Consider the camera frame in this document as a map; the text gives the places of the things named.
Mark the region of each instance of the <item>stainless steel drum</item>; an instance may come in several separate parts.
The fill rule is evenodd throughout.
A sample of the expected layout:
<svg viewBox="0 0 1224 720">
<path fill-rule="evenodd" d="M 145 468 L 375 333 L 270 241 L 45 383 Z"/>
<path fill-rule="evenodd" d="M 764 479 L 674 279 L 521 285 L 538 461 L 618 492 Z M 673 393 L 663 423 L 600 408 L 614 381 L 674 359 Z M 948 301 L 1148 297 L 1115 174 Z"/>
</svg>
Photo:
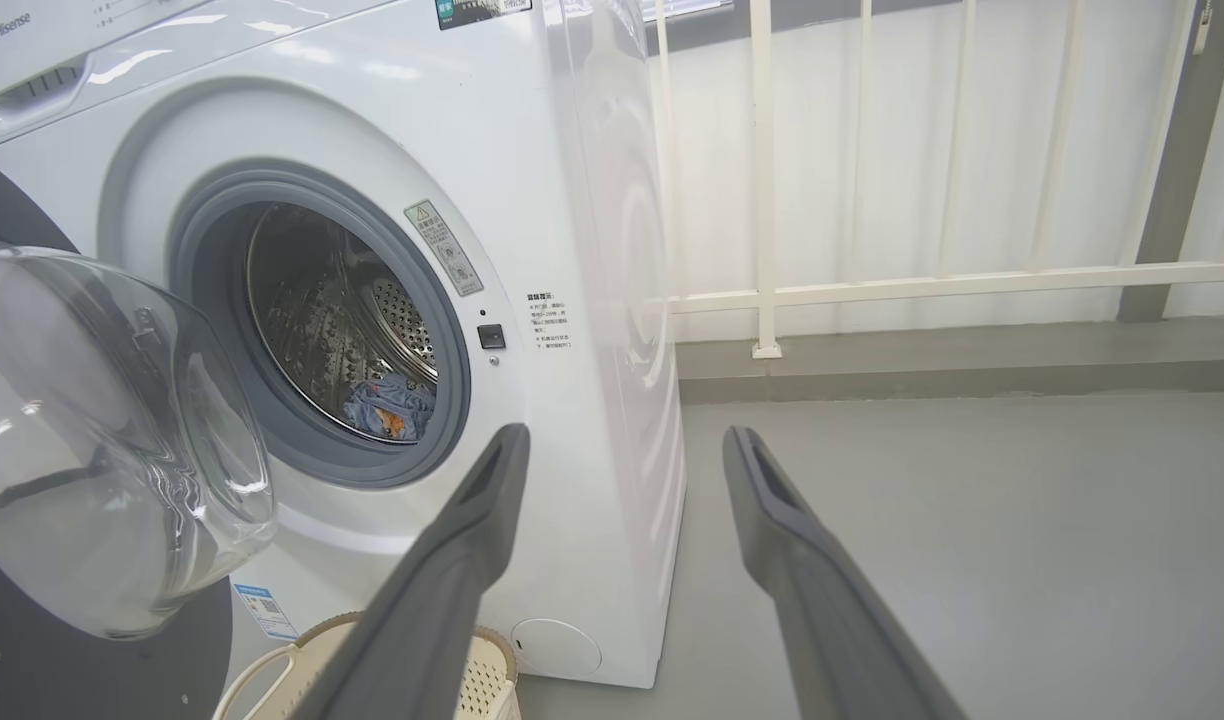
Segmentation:
<svg viewBox="0 0 1224 720">
<path fill-rule="evenodd" d="M 403 285 L 341 225 L 295 204 L 271 204 L 252 231 L 247 296 L 261 342 L 293 387 L 344 429 L 353 387 L 388 373 L 438 384 L 435 347 Z"/>
</svg>

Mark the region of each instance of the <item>blue cloth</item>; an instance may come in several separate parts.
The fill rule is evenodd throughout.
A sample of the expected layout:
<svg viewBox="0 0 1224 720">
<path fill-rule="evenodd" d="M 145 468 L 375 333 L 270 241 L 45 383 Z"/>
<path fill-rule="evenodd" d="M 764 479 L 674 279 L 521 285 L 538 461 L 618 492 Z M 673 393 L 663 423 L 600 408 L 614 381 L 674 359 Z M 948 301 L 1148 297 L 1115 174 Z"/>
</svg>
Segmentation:
<svg viewBox="0 0 1224 720">
<path fill-rule="evenodd" d="M 408 382 L 399 373 L 379 381 L 364 381 L 344 407 L 346 420 L 362 432 L 388 440 L 416 442 L 435 414 L 435 393 Z"/>
</svg>

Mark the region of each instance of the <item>sticker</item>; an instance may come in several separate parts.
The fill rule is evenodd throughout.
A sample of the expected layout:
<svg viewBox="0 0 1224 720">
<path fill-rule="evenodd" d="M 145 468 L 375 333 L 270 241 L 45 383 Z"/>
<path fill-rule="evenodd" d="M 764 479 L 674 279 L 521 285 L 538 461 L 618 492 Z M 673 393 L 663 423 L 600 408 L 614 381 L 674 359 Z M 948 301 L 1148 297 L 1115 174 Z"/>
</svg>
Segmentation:
<svg viewBox="0 0 1224 720">
<path fill-rule="evenodd" d="M 531 0 L 435 0 L 435 9 L 439 29 L 449 29 L 531 10 Z"/>
<path fill-rule="evenodd" d="M 403 214 L 408 216 L 408 222 L 416 225 L 416 231 L 421 233 L 426 245 L 430 245 L 430 250 L 438 256 L 439 264 L 443 264 L 443 271 L 452 278 L 453 287 L 457 287 L 457 295 L 464 298 L 471 291 L 483 290 L 483 283 L 479 282 L 479 274 L 474 272 L 470 258 L 461 251 L 461 244 L 452 236 L 447 223 L 439 218 L 438 211 L 428 200 L 412 204 L 411 208 L 404 209 Z"/>
<path fill-rule="evenodd" d="M 567 304 L 554 300 L 552 291 L 530 291 L 528 313 L 531 316 L 532 342 L 536 350 L 561 350 L 572 347 L 567 323 Z"/>
<path fill-rule="evenodd" d="M 234 591 L 244 599 L 244 605 L 252 611 L 256 624 L 259 624 L 267 636 L 280 640 L 297 638 L 293 623 L 288 623 L 288 616 L 283 613 L 283 610 L 279 610 L 279 602 L 274 602 L 274 596 L 268 589 L 234 583 Z"/>
</svg>

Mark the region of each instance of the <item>hisense logo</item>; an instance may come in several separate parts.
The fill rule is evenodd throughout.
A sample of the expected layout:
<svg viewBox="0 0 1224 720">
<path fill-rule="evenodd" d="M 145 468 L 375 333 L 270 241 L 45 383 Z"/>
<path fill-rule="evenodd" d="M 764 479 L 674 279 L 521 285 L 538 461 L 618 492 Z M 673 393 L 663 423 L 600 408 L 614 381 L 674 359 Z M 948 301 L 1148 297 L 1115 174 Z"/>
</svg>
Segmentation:
<svg viewBox="0 0 1224 720">
<path fill-rule="evenodd" d="M 9 22 L 0 23 L 0 37 L 7 36 L 9 32 L 17 29 L 18 27 L 28 23 L 29 21 L 31 21 L 31 13 L 24 13 L 16 20 L 9 20 Z"/>
</svg>

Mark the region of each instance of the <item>window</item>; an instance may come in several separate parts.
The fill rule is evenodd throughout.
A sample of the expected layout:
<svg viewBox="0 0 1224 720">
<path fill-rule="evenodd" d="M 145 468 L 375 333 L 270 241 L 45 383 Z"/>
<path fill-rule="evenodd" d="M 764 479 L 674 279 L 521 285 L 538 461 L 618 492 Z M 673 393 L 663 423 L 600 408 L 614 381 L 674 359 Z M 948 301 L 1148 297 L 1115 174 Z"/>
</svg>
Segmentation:
<svg viewBox="0 0 1224 720">
<path fill-rule="evenodd" d="M 657 0 L 641 0 L 643 22 L 650 23 L 657 18 Z M 732 0 L 666 0 L 666 17 L 673 18 L 676 15 L 698 13 L 700 10 L 721 9 L 731 5 Z"/>
</svg>

